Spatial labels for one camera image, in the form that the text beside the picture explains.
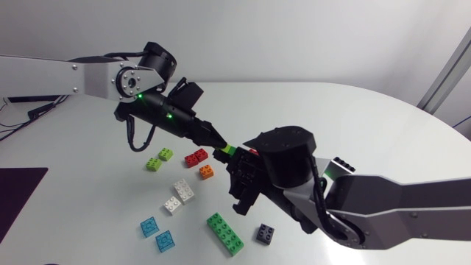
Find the lego brick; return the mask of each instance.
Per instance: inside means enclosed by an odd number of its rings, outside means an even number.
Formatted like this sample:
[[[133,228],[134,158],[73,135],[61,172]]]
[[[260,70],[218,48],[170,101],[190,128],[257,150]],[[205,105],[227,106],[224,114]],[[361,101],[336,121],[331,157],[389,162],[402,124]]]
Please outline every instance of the lego brick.
[[[194,199],[194,192],[191,190],[185,179],[175,182],[174,187],[184,205]]]
[[[237,254],[244,247],[242,240],[234,233],[219,213],[212,215],[206,222],[231,255]]]
[[[273,227],[261,224],[260,228],[258,229],[257,240],[265,244],[272,243],[272,237],[273,237],[274,231],[275,229]]]
[[[165,202],[163,206],[165,206],[165,208],[169,210],[171,215],[174,215],[181,209],[181,205],[182,203],[177,198],[172,196],[168,201]]]
[[[227,154],[229,154],[231,157],[234,155],[234,153],[236,152],[237,148],[235,148],[234,146],[231,146],[229,148],[229,151],[227,152]]]
[[[199,163],[198,158],[196,157],[195,154],[185,156],[185,162],[186,162],[186,166],[188,166],[188,168],[191,168],[192,166],[196,166]]]
[[[175,247],[174,239],[171,237],[170,231],[167,230],[155,237],[157,245],[161,252],[165,252],[172,247]]]
[[[221,151],[225,152],[226,154],[229,152],[231,145],[227,145],[225,148],[221,149]]]
[[[208,158],[208,154],[203,148],[196,151],[194,155],[196,155],[196,158],[198,158],[199,162],[202,162],[204,159]]]
[[[203,180],[206,180],[209,177],[214,176],[214,171],[210,165],[206,165],[206,166],[203,166],[202,168],[199,168],[199,174],[201,175],[201,178]]]
[[[174,155],[174,153],[167,148],[162,149],[162,151],[159,152],[159,158],[164,161],[170,160],[170,158]]]
[[[149,171],[154,171],[156,172],[160,166],[162,165],[162,160],[156,159],[156,158],[151,158],[146,164],[146,168]]]
[[[159,231],[159,227],[157,226],[157,223],[155,222],[154,217],[151,217],[147,219],[146,221],[142,222],[141,229],[142,229],[142,233],[144,233],[144,236],[146,237],[150,237]]]
[[[257,150],[254,150],[254,149],[252,149],[252,148],[250,148],[249,152],[251,152],[252,154],[256,154],[256,155],[258,155],[258,152],[257,152]]]

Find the green lego brick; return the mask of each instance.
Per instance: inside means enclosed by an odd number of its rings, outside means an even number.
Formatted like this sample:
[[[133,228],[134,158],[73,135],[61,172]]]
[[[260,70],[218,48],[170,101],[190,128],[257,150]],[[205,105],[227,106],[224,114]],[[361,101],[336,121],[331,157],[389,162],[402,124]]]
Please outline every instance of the green lego brick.
[[[234,233],[219,213],[213,214],[206,222],[232,256],[244,247],[242,240]]]
[[[174,155],[174,153],[170,149],[164,148],[162,149],[162,151],[160,151],[159,158],[161,160],[168,161],[170,160],[172,155]]]
[[[161,165],[162,165],[162,160],[151,158],[149,159],[149,162],[147,162],[146,168],[147,170],[155,172],[160,168]]]
[[[228,154],[228,153],[229,153],[229,150],[230,150],[230,147],[231,147],[231,145],[228,144],[225,148],[221,149],[221,151],[223,151],[223,152],[225,152],[226,154]]]
[[[235,148],[234,146],[231,146],[229,148],[229,152],[227,152],[227,154],[229,154],[231,157],[234,155],[234,153],[236,152],[237,148]]]

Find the blue lego brick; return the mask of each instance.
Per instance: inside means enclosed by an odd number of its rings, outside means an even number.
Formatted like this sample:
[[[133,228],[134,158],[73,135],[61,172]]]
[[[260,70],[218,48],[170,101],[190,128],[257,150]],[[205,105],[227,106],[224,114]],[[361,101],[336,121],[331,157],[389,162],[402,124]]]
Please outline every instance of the blue lego brick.
[[[170,231],[168,230],[156,236],[155,239],[157,240],[157,245],[159,246],[159,250],[161,252],[175,247],[174,240],[171,238]]]
[[[157,223],[155,222],[154,217],[151,217],[147,219],[146,221],[142,222],[141,228],[142,228],[142,233],[144,233],[146,237],[150,237],[159,231],[159,227],[157,226]]]

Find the cable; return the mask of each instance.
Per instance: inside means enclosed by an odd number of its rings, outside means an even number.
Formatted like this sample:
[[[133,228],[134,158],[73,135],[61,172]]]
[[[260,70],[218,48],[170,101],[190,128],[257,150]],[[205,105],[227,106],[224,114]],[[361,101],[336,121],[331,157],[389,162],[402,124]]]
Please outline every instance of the cable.
[[[459,123],[457,123],[457,124],[456,124],[455,126],[453,126],[452,128],[454,128],[454,127],[456,127],[456,126],[462,124],[463,122],[467,121],[469,118],[471,118],[471,116],[469,116],[469,117],[465,118],[464,120],[460,121]]]
[[[11,130],[15,130],[15,129],[2,130],[2,131],[0,131],[0,133],[2,133],[2,132],[3,132],[3,133],[9,132],[9,131],[11,131]]]
[[[130,145],[131,150],[134,152],[141,152],[141,151],[144,151],[149,146],[150,141],[152,140],[152,137],[154,136],[155,125],[152,125],[152,128],[149,131],[146,141],[139,148],[136,148],[133,143],[134,142],[134,117],[132,117],[131,115],[129,115],[126,119],[126,129],[127,129],[127,142]]]
[[[29,121],[26,121],[24,122],[20,127],[17,127],[15,129],[9,129],[9,130],[3,130],[3,131],[0,131],[0,133],[4,133],[4,132],[9,132],[8,134],[6,134],[5,136],[1,137],[0,138],[0,141],[3,141],[4,139],[10,137],[13,133],[16,133],[18,132],[19,130],[25,128],[26,126],[30,125],[31,123],[33,123],[34,121],[38,120],[40,117],[46,115],[49,111],[51,111],[52,109],[54,109],[57,105],[63,103],[66,99],[68,98],[68,96],[61,96],[59,98],[59,100],[57,100],[57,102],[55,102],[48,110],[45,110],[43,111],[42,113],[40,113],[38,116],[36,116],[35,118],[33,119],[30,119]]]
[[[3,126],[3,127],[10,127],[10,128],[11,128],[11,127],[17,127],[17,126],[19,126],[19,125],[25,124],[25,123],[27,123],[27,122],[28,122],[28,121],[25,121],[25,122],[21,122],[21,123],[19,123],[19,124],[14,124],[14,125],[5,125],[5,124],[0,123],[0,125]]]
[[[121,57],[124,60],[128,60],[128,57],[141,57],[147,54],[147,51],[143,52],[111,52],[108,54],[103,55],[104,57],[114,58],[114,57]]]
[[[314,162],[314,157],[310,157],[309,163],[311,165],[312,174],[314,176],[314,186],[313,186],[313,198],[316,205],[317,216],[321,222],[322,228],[324,228],[326,233],[331,234],[336,239],[345,240],[347,236],[344,235],[341,231],[337,230],[330,222],[329,216],[327,214],[327,206],[324,200],[324,192],[322,187],[322,180],[319,178],[319,173],[317,171],[317,166]]]

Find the metal frame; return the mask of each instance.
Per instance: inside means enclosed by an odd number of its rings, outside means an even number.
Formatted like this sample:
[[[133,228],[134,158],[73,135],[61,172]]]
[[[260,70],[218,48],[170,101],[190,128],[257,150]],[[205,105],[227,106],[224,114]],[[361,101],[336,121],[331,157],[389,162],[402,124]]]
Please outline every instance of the metal frame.
[[[118,77],[123,94],[117,88]],[[0,56],[0,80],[2,97],[86,94],[126,103],[163,83],[154,69],[130,61],[72,63],[13,56]]]
[[[471,28],[417,107],[430,114],[434,114],[470,66]]]

